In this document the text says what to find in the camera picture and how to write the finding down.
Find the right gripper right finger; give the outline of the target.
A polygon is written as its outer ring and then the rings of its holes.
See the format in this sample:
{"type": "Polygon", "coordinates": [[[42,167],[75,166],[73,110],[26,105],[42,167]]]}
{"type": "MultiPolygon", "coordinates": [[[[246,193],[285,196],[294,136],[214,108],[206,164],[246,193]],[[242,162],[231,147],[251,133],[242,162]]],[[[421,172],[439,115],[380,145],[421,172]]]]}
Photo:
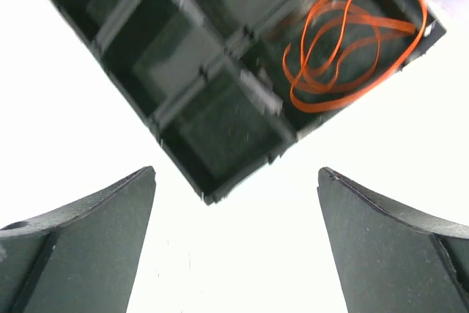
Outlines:
{"type": "Polygon", "coordinates": [[[468,226],[323,167],[318,198],[349,312],[467,312],[468,226]]]}

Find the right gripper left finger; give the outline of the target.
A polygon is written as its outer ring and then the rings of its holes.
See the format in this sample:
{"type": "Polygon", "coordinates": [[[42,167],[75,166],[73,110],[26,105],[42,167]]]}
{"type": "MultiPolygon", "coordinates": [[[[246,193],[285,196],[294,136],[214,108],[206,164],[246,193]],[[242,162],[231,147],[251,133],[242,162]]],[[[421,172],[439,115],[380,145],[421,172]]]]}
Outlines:
{"type": "Polygon", "coordinates": [[[145,166],[1,228],[2,312],[126,312],[155,197],[145,166]]]}

